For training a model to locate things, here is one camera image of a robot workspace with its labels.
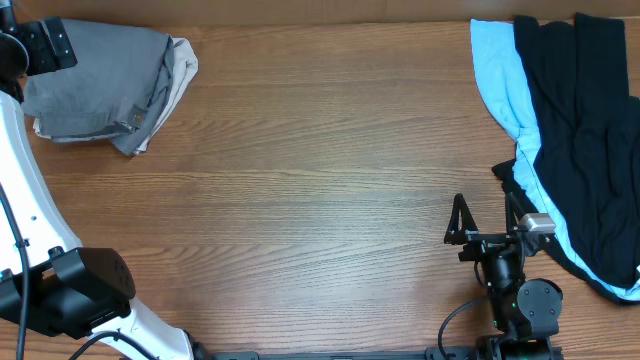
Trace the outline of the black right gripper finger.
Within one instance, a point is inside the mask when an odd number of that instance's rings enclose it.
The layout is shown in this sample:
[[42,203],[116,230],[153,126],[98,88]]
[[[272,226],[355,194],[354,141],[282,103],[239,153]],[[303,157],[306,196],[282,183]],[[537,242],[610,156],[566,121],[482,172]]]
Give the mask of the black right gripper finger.
[[444,235],[444,243],[464,245],[473,235],[478,234],[478,227],[470,209],[461,193],[454,196],[451,217]]
[[513,192],[505,195],[506,230],[508,232],[519,229],[519,221],[525,215],[524,210]]

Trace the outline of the grey shorts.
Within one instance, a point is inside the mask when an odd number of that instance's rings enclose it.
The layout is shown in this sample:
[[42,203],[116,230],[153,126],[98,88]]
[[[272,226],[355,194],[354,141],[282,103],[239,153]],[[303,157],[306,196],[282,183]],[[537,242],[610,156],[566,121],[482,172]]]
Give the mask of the grey shorts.
[[132,156],[168,102],[173,39],[147,28],[64,19],[71,68],[28,78],[22,109],[54,142],[108,139]]

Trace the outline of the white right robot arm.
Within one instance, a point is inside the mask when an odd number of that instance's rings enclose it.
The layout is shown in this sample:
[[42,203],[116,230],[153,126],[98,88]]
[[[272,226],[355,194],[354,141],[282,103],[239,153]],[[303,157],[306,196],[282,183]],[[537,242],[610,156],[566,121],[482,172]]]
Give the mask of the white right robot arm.
[[[464,196],[456,194],[444,242],[460,245],[458,258],[474,265],[476,281],[486,291],[452,311],[437,334],[444,359],[562,360],[562,349],[552,344],[559,332],[563,292],[554,282],[525,274],[526,259],[535,256],[555,234],[555,223],[546,213],[526,213],[509,193],[505,196],[506,230],[483,234]],[[455,350],[444,346],[444,333],[460,313],[487,301],[497,335],[481,336],[473,347]]]

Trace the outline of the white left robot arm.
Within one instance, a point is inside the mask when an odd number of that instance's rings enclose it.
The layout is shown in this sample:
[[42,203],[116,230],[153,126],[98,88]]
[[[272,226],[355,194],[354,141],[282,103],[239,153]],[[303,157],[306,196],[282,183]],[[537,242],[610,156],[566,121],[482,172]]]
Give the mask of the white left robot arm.
[[127,359],[206,359],[188,332],[136,296],[123,258],[86,248],[59,213],[27,136],[20,80],[77,60],[58,17],[18,23],[1,4],[1,317],[17,325],[15,356],[28,331],[83,340],[79,358],[103,342]]

